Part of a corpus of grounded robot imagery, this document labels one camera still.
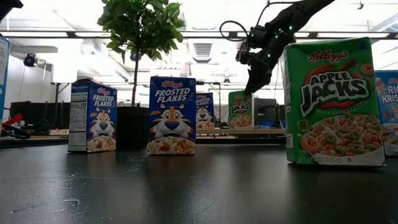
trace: tree trunk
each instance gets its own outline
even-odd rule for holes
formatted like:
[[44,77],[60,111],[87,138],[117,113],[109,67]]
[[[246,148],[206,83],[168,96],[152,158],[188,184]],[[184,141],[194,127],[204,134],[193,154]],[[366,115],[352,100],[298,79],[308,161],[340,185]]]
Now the tree trunk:
[[136,106],[136,90],[137,90],[137,74],[138,74],[138,61],[139,61],[139,49],[136,53],[136,69],[134,69],[134,87],[132,88],[131,106]]

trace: security camera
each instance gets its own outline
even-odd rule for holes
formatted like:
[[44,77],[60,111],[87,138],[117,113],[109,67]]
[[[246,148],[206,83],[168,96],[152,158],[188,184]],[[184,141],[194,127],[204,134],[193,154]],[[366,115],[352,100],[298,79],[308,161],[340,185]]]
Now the security camera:
[[37,62],[36,54],[28,53],[24,60],[24,65],[29,68],[35,68],[37,66]]

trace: shelf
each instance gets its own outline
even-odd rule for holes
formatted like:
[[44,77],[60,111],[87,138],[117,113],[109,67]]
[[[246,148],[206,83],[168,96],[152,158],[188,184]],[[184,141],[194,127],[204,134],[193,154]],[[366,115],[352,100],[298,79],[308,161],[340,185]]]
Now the shelf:
[[286,129],[197,129],[197,134],[285,134]]

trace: table surface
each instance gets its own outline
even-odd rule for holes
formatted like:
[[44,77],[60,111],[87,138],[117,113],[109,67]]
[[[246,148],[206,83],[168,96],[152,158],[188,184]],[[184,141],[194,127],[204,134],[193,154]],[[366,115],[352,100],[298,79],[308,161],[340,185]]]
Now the table surface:
[[0,223],[398,223],[398,158],[381,169],[295,166],[281,146],[194,156],[0,150]]

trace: cereal box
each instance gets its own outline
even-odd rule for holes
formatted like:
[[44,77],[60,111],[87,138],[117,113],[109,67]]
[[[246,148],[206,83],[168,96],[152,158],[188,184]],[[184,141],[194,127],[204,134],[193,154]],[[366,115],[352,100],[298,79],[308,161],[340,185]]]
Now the cereal box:
[[287,159],[384,165],[370,39],[292,44],[283,60]]
[[386,155],[398,155],[398,70],[376,71],[376,90]]
[[6,99],[7,66],[9,58],[10,42],[0,37],[0,130],[2,127],[2,116],[4,100]]
[[148,154],[194,154],[196,80],[151,77]]
[[229,93],[229,128],[253,128],[253,102],[253,94],[246,96],[243,90]]
[[90,79],[72,83],[69,152],[116,149],[117,91]]
[[197,129],[214,129],[213,93],[197,94]]

